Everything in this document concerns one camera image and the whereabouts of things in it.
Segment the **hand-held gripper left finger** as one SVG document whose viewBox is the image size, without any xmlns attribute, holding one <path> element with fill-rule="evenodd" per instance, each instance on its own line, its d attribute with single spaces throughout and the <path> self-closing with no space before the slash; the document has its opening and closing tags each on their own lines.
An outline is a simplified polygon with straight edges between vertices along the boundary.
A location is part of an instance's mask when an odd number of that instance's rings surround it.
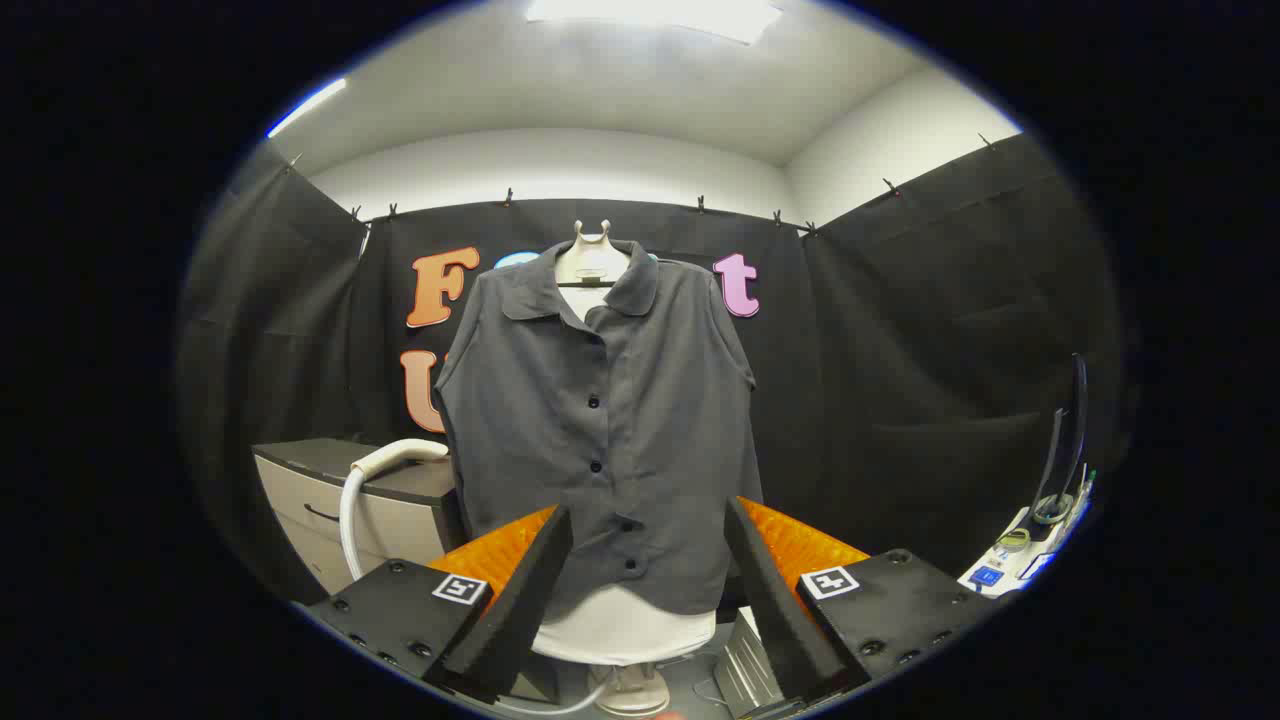
<svg viewBox="0 0 1280 720">
<path fill-rule="evenodd" d="M 430 564 L 387 560 L 305 616 L 393 673 L 493 703 L 526 664 L 572 547 L 570 510 L 553 505 Z"/>
</svg>

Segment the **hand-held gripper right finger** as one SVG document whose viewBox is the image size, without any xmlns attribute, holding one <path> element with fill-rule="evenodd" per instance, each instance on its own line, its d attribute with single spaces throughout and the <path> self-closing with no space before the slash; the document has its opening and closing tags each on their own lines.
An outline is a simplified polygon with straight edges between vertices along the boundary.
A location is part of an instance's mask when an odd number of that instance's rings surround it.
<svg viewBox="0 0 1280 720">
<path fill-rule="evenodd" d="M 741 496 L 723 530 L 780 691 L 806 706 L 923 664 L 998 610 L 911 551 L 872 556 Z"/>
</svg>

